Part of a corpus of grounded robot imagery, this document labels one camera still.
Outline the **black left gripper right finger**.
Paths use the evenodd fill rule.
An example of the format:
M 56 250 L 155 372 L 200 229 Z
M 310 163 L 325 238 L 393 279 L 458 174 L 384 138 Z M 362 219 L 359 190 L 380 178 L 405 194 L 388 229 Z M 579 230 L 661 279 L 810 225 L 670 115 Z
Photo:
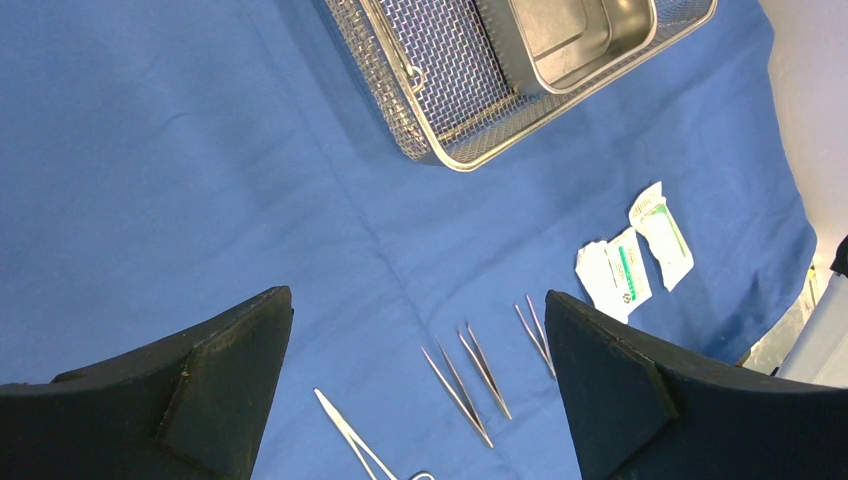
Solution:
M 558 291 L 545 328 L 586 479 L 843 479 L 847 392 L 726 364 Z

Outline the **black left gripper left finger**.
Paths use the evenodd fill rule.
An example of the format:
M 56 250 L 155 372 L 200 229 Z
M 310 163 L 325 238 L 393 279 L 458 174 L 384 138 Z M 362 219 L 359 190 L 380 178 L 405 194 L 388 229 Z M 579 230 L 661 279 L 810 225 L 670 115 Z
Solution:
M 1 388 L 5 479 L 247 479 L 293 321 L 286 286 L 122 355 Z

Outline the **pointed steel tweezers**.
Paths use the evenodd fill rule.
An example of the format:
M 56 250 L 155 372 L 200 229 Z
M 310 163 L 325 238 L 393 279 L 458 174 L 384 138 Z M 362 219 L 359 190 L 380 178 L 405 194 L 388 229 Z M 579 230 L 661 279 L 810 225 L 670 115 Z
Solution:
M 544 328 L 541 325 L 539 316 L 529 294 L 524 295 L 528 316 L 524 315 L 522 308 L 518 304 L 514 304 L 513 308 L 525 330 L 533 343 L 535 349 L 544 361 L 550 377 L 553 380 L 557 379 L 555 368 L 550 354 L 549 343 Z

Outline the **blunt steel tweezers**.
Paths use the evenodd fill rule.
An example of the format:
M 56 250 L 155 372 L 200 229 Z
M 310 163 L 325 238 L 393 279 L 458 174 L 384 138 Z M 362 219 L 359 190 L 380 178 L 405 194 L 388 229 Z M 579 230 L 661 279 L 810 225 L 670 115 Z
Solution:
M 469 322 L 465 323 L 464 329 L 458 332 L 459 339 L 474 364 L 478 374 L 486 384 L 495 403 L 501 413 L 507 420 L 512 420 L 513 416 L 505 401 L 505 398 L 497 384 L 497 381 L 490 369 L 484 351 L 478 342 L 476 335 Z

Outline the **steel hemostat ring handles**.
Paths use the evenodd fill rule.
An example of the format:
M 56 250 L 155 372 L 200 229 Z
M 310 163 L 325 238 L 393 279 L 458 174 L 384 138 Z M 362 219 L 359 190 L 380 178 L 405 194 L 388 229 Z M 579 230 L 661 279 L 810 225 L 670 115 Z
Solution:
M 334 424 L 343 439 L 347 442 L 350 449 L 358 459 L 359 463 L 365 470 L 367 476 L 371 480 L 390 479 L 399 480 L 400 477 L 395 474 L 382 459 L 368 446 L 368 444 L 358 435 L 349 422 L 344 418 L 342 413 L 336 406 L 327 398 L 327 396 L 317 387 L 313 389 L 313 393 L 320 403 L 327 417 Z

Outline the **white gauze roll packet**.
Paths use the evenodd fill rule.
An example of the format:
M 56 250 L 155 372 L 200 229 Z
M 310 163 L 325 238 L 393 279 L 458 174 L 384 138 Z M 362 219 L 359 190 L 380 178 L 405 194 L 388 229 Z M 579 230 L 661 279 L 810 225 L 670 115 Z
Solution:
M 577 252 L 575 272 L 584 289 L 600 312 L 629 323 L 627 307 L 615 284 L 607 256 L 605 240 L 590 242 Z

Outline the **blue surgical wrap cloth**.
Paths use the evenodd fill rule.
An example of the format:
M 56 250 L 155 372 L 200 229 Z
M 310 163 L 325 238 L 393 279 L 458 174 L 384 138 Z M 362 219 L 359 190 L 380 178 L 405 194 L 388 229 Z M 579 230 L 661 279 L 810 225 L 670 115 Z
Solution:
M 411 161 L 311 1 L 1 5 L 1 379 L 42 383 L 277 285 L 292 334 L 258 479 L 361 479 L 323 391 L 396 473 L 576 479 L 556 382 L 513 308 L 583 296 L 577 251 L 661 181 L 694 268 L 631 323 L 733 363 L 817 238 L 756 1 L 459 173 Z M 463 347 L 469 322 L 512 413 Z M 438 339 L 486 447 L 420 347 Z

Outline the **wire mesh steel tray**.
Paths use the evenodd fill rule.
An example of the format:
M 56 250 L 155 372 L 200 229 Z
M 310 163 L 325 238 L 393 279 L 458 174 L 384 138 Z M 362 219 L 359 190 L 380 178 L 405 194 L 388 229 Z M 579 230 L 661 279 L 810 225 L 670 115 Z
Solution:
M 417 162 L 472 171 L 706 23 L 713 1 L 654 1 L 654 39 L 564 95 L 506 81 L 478 1 L 324 1 L 396 144 Z

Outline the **green white sterile packet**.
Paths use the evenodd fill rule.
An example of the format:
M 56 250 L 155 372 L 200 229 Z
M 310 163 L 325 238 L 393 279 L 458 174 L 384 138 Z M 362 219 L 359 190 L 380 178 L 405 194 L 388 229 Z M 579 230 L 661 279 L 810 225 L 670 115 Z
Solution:
M 636 230 L 628 227 L 610 240 L 605 253 L 615 286 L 614 305 L 627 317 L 652 297 Z

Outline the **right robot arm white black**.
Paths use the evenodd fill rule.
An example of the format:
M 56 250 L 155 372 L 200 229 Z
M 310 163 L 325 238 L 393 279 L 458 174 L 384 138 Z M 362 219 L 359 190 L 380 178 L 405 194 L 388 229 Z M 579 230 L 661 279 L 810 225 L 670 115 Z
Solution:
M 847 388 L 847 238 L 836 250 L 828 286 L 777 370 L 778 378 Z

